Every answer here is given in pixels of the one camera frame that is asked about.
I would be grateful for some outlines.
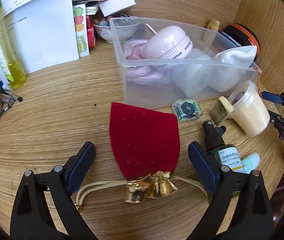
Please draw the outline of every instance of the black spray nozzle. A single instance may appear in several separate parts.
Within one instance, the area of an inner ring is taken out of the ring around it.
[[[226,127],[223,125],[221,127],[214,127],[211,121],[205,121],[202,124],[204,130],[204,143],[207,152],[214,150],[215,148],[225,145],[222,135],[226,131]]]

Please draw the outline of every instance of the cord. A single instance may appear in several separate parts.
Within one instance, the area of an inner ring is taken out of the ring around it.
[[[171,180],[181,180],[184,181],[186,183],[189,183],[191,185],[194,185],[196,187],[198,187],[201,191],[203,191],[203,193],[207,196],[207,193],[203,187],[203,185],[196,181],[196,180],[192,180],[192,179],[187,179],[187,178],[183,178],[183,177],[179,177],[179,176],[172,176],[170,178]],[[101,185],[101,186],[97,186],[91,189],[86,190],[82,195],[81,193],[88,187],[91,186],[95,186],[95,185]],[[86,195],[92,191],[96,191],[96,190],[100,190],[100,189],[104,189],[104,188],[109,188],[109,187],[115,187],[115,186],[120,186],[120,185],[127,185],[127,180],[104,180],[104,181],[97,181],[97,182],[93,182],[90,184],[86,184],[85,186],[81,187],[80,190],[77,192],[76,195],[76,206],[81,206],[83,204],[84,198],[86,197]]]

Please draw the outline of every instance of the eraser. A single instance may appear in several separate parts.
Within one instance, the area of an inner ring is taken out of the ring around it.
[[[111,14],[123,11],[129,7],[134,6],[134,0],[107,0],[99,4],[99,7],[104,15],[107,17]]]
[[[219,97],[210,112],[210,116],[216,126],[221,126],[233,110],[233,106],[225,97]]]

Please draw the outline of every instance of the green bottle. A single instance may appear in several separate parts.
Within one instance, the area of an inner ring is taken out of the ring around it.
[[[236,147],[233,144],[225,144],[223,141],[222,135],[226,127],[214,127],[211,121],[204,122],[202,126],[207,153],[213,155],[219,165],[226,165],[232,171],[245,173]]]

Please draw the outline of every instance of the fruit stickers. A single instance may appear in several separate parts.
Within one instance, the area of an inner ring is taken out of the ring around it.
[[[80,57],[89,55],[87,32],[86,32],[86,15],[85,4],[74,5],[74,24],[77,39],[77,49]]]

